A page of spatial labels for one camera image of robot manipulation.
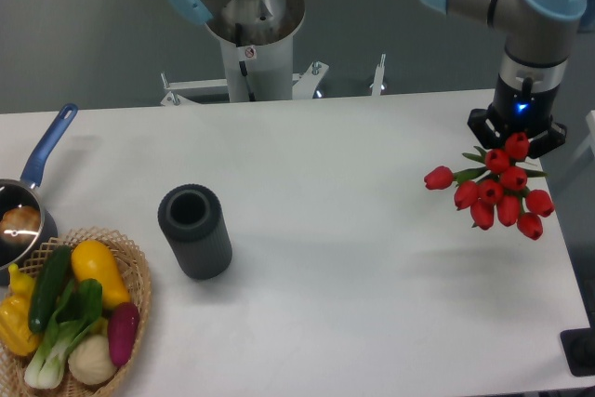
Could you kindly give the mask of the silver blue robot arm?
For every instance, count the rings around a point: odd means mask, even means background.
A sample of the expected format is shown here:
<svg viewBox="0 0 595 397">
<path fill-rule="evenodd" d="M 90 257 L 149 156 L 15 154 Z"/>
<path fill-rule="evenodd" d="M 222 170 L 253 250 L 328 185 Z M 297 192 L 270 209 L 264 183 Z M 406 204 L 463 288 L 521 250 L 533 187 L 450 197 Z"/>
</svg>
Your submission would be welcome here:
<svg viewBox="0 0 595 397">
<path fill-rule="evenodd" d="M 233 102 L 294 99 L 293 37 L 304 0 L 166 0 L 186 21 L 220 43 Z M 488 149 L 523 132 L 529 156 L 562 146 L 567 130 L 551 114 L 588 0 L 419 0 L 445 15 L 485 23 L 506 34 L 494 99 L 469 114 Z"/>
</svg>

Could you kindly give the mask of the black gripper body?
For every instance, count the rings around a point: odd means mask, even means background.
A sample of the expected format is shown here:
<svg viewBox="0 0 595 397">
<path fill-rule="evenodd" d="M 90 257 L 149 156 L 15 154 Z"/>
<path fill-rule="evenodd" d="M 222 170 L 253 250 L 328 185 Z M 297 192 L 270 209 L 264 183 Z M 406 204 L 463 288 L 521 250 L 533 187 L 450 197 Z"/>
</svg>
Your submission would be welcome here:
<svg viewBox="0 0 595 397">
<path fill-rule="evenodd" d="M 505 53 L 492 101 L 497 123 L 508 130 L 546 130 L 565 70 L 565 60 L 544 65 Z"/>
</svg>

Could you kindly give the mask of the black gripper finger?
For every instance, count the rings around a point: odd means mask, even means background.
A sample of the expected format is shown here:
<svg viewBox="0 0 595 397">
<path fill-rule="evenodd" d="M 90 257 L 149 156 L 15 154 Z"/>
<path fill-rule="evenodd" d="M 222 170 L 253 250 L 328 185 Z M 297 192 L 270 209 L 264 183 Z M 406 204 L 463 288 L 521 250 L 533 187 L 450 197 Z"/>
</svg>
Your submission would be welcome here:
<svg viewBox="0 0 595 397">
<path fill-rule="evenodd" d="M 567 137 L 567 127 L 561 123 L 552 122 L 551 126 L 533 138 L 530 142 L 528 156 L 537 159 L 561 147 Z"/>
<path fill-rule="evenodd" d="M 496 149 L 504 145 L 508 126 L 494 108 L 472 109 L 467 125 L 484 148 Z"/>
</svg>

